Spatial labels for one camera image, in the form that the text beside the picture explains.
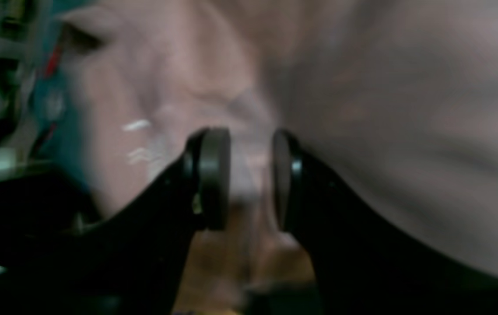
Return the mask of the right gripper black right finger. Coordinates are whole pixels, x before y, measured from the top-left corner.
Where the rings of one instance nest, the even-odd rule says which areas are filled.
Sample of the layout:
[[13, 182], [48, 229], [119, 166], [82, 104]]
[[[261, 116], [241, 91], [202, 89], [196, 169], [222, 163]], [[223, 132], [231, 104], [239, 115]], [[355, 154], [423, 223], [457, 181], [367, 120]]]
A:
[[498, 315], [498, 277], [389, 223], [288, 131], [273, 158], [278, 226], [308, 253], [326, 315]]

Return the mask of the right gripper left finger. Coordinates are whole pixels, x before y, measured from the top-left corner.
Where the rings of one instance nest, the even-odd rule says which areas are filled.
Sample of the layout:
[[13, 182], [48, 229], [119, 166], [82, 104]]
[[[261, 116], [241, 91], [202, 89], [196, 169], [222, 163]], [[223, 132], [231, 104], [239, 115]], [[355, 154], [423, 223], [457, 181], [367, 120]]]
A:
[[225, 228], [231, 139], [192, 134], [183, 153], [111, 219], [0, 273], [0, 315], [169, 315], [196, 231]]

